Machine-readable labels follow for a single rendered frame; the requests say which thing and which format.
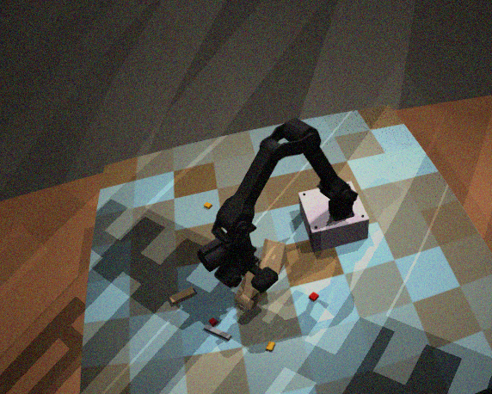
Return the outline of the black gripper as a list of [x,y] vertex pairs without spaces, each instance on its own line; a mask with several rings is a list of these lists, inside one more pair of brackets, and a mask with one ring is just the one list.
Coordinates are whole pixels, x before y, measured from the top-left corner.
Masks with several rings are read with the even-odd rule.
[[231,259],[241,263],[247,272],[250,271],[255,275],[251,281],[252,287],[262,293],[278,280],[278,274],[270,267],[259,268],[255,265],[259,261],[259,258],[254,255],[256,251],[256,247],[252,246],[251,251],[246,255],[236,256],[231,253]]

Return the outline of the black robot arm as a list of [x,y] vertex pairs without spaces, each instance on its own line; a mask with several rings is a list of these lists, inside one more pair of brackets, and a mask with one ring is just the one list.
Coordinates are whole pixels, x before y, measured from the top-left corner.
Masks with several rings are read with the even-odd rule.
[[[282,138],[288,142],[279,144]],[[274,128],[272,135],[262,140],[238,190],[218,210],[211,231],[215,239],[200,247],[197,254],[209,272],[219,267],[214,274],[217,280],[229,288],[237,287],[242,281],[241,274],[246,275],[241,263],[232,261],[231,253],[241,256],[251,251],[249,234],[257,229],[252,224],[255,203],[278,161],[284,157],[304,154],[320,178],[317,184],[320,193],[330,199],[329,213],[334,221],[354,217],[353,204],[358,193],[336,174],[320,145],[318,131],[296,118]]]

